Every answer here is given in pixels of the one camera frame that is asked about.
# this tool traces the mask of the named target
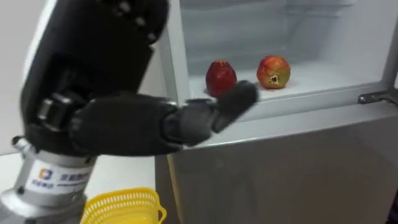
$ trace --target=logo sticker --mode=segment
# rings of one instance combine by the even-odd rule
[[[39,174],[39,178],[42,180],[50,180],[52,177],[52,170],[49,169],[42,169]]]

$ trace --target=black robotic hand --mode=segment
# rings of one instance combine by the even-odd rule
[[[166,154],[250,108],[257,90],[248,82],[182,108],[136,94],[168,11],[166,0],[58,0],[22,91],[26,139],[69,156]]]
[[[69,131],[87,153],[168,154],[224,130],[256,101],[256,87],[249,82],[239,82],[216,101],[189,100],[181,108],[165,98],[125,92],[89,103],[72,118]]]

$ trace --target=screw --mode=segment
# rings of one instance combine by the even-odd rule
[[[23,195],[25,193],[25,188],[24,187],[19,187],[17,190],[17,194]]]

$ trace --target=refrigerator door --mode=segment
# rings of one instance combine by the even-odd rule
[[[157,191],[169,223],[382,224],[398,185],[396,133],[388,118],[183,151],[169,169],[157,158]]]

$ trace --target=white wall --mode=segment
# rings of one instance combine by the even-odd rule
[[[45,0],[0,1],[0,154],[10,150],[13,136],[22,134],[19,117],[19,93],[25,53],[33,37],[36,21]],[[166,96],[159,53],[154,55],[141,93]],[[9,189],[19,173],[22,160],[18,154],[0,156],[0,192]],[[132,187],[155,188],[154,158],[101,156],[87,187],[87,194],[97,194]]]

